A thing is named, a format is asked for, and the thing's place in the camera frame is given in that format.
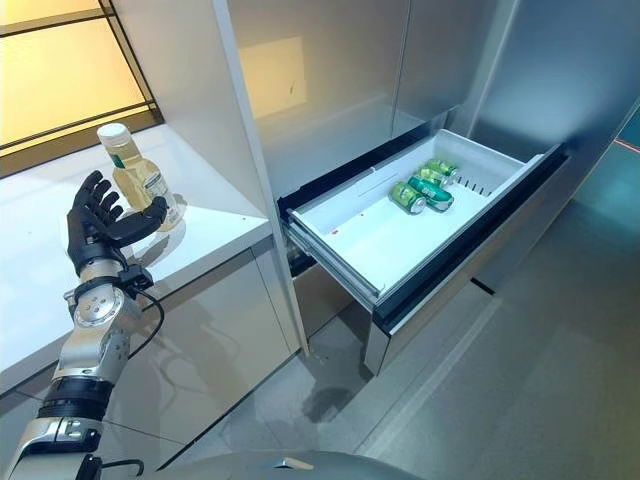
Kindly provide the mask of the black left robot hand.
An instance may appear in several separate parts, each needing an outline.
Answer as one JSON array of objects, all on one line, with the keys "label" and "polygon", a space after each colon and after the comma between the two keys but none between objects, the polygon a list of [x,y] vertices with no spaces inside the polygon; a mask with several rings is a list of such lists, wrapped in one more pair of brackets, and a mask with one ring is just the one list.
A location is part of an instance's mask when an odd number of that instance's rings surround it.
[{"label": "black left robot hand", "polygon": [[77,275],[97,259],[114,260],[126,268],[121,249],[153,234],[166,219],[168,205],[161,196],[142,211],[122,217],[124,209],[116,204],[119,194],[111,187],[94,170],[81,184],[67,214],[67,254]]}]

